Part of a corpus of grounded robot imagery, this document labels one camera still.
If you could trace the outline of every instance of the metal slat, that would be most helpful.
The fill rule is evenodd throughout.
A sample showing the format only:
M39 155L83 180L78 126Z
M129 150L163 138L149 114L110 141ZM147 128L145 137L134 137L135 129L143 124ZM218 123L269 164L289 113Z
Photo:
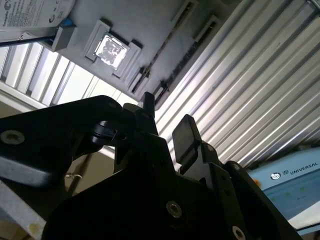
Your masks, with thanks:
M304 0L242 1L156 112L171 156L185 114L243 166L319 137L319 26Z
M3 67L5 65L7 53L8 53L9 47L0 47L0 75L2 73Z
M5 83L13 88L16 87L19 77L21 76L21 70L24 69L24 66L27 63L26 55L29 47L29 44L16 46L12 62L9 66L7 66L9 71Z
M59 88L61 81L63 80L64 74L69 66L70 61L65 57L61 56L58 60L55 71L52 75L50 83L47 88L43 91L41 102L47 106L50 106L54 99L54 95Z
M27 60L25 63L24 70L20 74L21 78L17 84L17 89L24 94L28 90L29 84L31 83L32 76L36 70L38 60L43 50L43 47L37 43L33 43L30 47L31 50L26 56Z
M80 100L85 94L93 77L93 74L76 65L70 73L70 77L57 104Z
M51 51L48 52L44 60L45 62L40 72L38 73L37 78L34 79L34 87L31 93L31 97L33 99L39 101L42 95L44 94L46 85L48 84L48 82L52 77L53 69L56 64L58 56L59 54L57 52L51 52Z

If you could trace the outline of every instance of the black plastic part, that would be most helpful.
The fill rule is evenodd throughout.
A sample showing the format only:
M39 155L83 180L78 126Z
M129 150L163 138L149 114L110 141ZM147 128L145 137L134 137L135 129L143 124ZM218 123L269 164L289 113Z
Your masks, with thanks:
M25 137L17 145L0 141L0 177L37 188L59 183L73 160L101 149L89 133L103 120L119 119L121 109L97 96L0 119L0 133L16 130Z
M150 92L145 92L142 97L143 110L153 118L155 118L155 96Z
M172 133L176 162L181 164L180 173L186 170L198 158L198 147L201 144L201 136L194 118L185 115Z

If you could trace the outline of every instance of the sticker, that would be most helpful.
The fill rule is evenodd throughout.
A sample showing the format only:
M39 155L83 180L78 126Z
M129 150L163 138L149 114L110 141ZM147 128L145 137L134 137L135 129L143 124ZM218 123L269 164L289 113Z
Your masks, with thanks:
M69 15L73 5L74 0L2 0L0 29L57 27Z

